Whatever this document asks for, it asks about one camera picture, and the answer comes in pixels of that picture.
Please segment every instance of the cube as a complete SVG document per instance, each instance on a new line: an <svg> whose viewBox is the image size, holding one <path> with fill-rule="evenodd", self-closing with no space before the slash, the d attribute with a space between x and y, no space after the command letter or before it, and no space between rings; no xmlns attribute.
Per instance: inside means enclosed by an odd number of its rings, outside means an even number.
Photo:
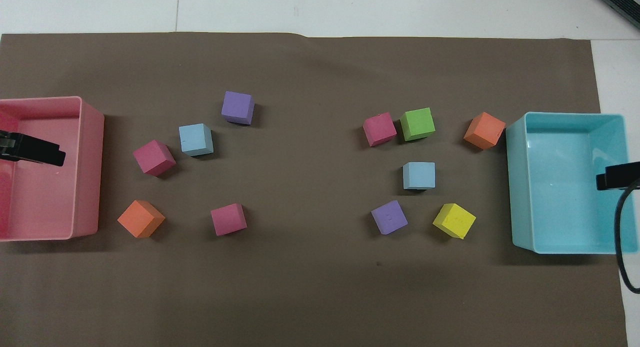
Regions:
<svg viewBox="0 0 640 347"><path fill-rule="evenodd" d="M482 112L471 120L471 125L464 134L464 140L482 150L490 149L500 140L505 126L505 122L487 112Z"/></svg>
<svg viewBox="0 0 640 347"><path fill-rule="evenodd" d="M396 126L394 126L389 112L365 119L362 128L370 147L389 142L397 135Z"/></svg>
<svg viewBox="0 0 640 347"><path fill-rule="evenodd" d="M464 240L475 220L475 215L467 212L461 206L455 203L446 203L433 221L433 225L451 237Z"/></svg>
<svg viewBox="0 0 640 347"><path fill-rule="evenodd" d="M118 222L135 238L146 238L165 220L148 201L136 199L118 218Z"/></svg>
<svg viewBox="0 0 640 347"><path fill-rule="evenodd" d="M228 235L247 228L245 213L240 203L223 206L211 211L216 236Z"/></svg>
<svg viewBox="0 0 640 347"><path fill-rule="evenodd" d="M167 145L157 139L133 151L133 157L142 172L156 177L176 165Z"/></svg>
<svg viewBox="0 0 640 347"><path fill-rule="evenodd" d="M430 190L436 188L436 164L434 162L409 162L402 166L405 190Z"/></svg>
<svg viewBox="0 0 640 347"><path fill-rule="evenodd" d="M373 215L377 229L380 230L382 235L389 235L393 231L397 231L401 227L409 224L397 200L372 210L371 215Z"/></svg>
<svg viewBox="0 0 640 347"><path fill-rule="evenodd" d="M222 117L227 122L250 125L254 117L254 105L251 94L226 91L222 102Z"/></svg>
<svg viewBox="0 0 640 347"><path fill-rule="evenodd" d="M405 112L400 118L405 141L429 137L436 131L432 110L421 108Z"/></svg>
<svg viewBox="0 0 640 347"><path fill-rule="evenodd" d="M178 131L183 153L191 157L213 153L211 129L204 123L180 126Z"/></svg>

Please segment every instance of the brown mat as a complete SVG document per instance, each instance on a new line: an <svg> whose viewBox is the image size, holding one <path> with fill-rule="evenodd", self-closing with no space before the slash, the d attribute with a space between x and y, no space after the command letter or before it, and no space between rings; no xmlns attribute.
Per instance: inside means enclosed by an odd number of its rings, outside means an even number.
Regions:
<svg viewBox="0 0 640 347"><path fill-rule="evenodd" d="M252 126L222 119L226 90L253 94ZM100 229L0 245L0 345L627 344L615 258L515 247L505 139L462 140L483 111L599 112L589 41L3 35L0 97L73 95L106 115ZM423 107L432 137L367 147L367 117ZM213 155L180 151L196 123ZM131 154L152 139L178 160L160 179ZM437 188L403 190L409 161ZM151 238L116 222L134 199L167 216ZM393 199L409 226L382 236ZM216 237L234 202L249 228ZM432 226L449 202L477 216L465 240Z"/></svg>

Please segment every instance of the turquoise plastic container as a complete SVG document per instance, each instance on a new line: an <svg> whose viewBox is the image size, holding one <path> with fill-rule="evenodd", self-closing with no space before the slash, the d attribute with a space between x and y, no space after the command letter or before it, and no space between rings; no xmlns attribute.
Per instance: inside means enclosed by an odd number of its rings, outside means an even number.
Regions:
<svg viewBox="0 0 640 347"><path fill-rule="evenodd" d="M615 254L622 190L597 190L596 174L629 162L623 117L528 112L506 138L513 244L538 254ZM622 210L625 253L638 251L631 198Z"/></svg>

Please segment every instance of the white table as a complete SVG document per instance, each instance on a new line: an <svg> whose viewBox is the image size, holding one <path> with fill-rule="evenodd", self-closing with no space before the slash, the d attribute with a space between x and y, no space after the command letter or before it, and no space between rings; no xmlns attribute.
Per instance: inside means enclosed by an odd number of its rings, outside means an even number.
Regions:
<svg viewBox="0 0 640 347"><path fill-rule="evenodd" d="M640 161L640 30L600 0L0 0L0 33L173 31L593 40L601 111L624 115ZM640 255L625 260L640 284ZM621 288L640 346L640 296Z"/></svg>

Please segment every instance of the pink plastic container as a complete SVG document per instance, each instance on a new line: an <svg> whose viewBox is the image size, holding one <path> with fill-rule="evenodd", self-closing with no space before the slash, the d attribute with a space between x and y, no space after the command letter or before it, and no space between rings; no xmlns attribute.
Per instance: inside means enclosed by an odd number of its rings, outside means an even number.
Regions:
<svg viewBox="0 0 640 347"><path fill-rule="evenodd" d="M0 242L96 233L105 116L78 96L0 99L0 129L66 152L62 167L0 160Z"/></svg>

